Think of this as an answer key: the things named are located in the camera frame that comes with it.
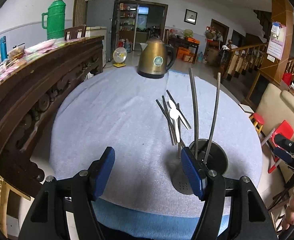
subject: green thermos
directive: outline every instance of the green thermos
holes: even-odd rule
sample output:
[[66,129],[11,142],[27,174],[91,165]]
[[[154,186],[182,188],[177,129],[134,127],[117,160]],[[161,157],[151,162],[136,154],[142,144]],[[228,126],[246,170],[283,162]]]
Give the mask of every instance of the green thermos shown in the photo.
[[[65,7],[63,0],[55,0],[48,7],[47,13],[42,13],[42,27],[47,30],[47,39],[64,37]],[[47,26],[44,25],[44,16],[47,15]]]

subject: human hand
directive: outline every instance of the human hand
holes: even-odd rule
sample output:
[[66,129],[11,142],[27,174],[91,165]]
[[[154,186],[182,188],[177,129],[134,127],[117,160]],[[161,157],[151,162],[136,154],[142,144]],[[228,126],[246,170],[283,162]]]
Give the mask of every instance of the human hand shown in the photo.
[[294,225],[294,188],[293,194],[290,196],[289,205],[286,208],[285,216],[282,218],[282,229],[286,230],[290,225]]

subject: beige sofa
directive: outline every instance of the beige sofa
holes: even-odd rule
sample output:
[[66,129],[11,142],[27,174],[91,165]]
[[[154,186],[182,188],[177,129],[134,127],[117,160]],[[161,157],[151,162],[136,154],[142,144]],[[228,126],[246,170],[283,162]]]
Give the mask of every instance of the beige sofa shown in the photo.
[[[265,135],[278,127],[283,120],[287,120],[294,130],[294,96],[288,91],[281,91],[271,83],[267,86],[256,113],[260,114],[265,121],[262,128]],[[279,166],[287,182],[292,176],[292,171],[284,162],[281,162]]]

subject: blue water bottle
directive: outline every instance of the blue water bottle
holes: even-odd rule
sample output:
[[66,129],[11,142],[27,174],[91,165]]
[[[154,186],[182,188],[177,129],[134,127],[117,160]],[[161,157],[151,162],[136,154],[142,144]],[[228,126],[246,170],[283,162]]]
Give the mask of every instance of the blue water bottle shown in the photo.
[[0,39],[0,50],[1,50],[1,60],[2,62],[7,59],[7,48],[6,48],[6,36]]

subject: white spoon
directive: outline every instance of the white spoon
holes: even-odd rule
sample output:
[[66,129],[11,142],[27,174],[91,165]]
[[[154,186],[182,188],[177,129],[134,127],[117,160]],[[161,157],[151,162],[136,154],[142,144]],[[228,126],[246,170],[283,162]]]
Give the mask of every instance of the white spoon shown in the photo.
[[177,143],[180,143],[180,134],[178,129],[178,118],[179,118],[179,111],[176,108],[172,108],[169,111],[169,116],[171,119],[173,119],[175,124],[175,134],[177,138]]
[[178,111],[178,109],[176,108],[175,103],[174,103],[171,99],[169,99],[168,102],[169,102],[170,108],[173,109],[173,110],[176,110],[176,111],[177,111],[178,116],[179,116],[180,119],[182,120],[184,126],[187,128],[187,130],[189,130],[190,128],[189,128],[189,126],[188,126],[188,124],[187,124],[185,118],[184,118],[184,117],[181,115],[181,113]]

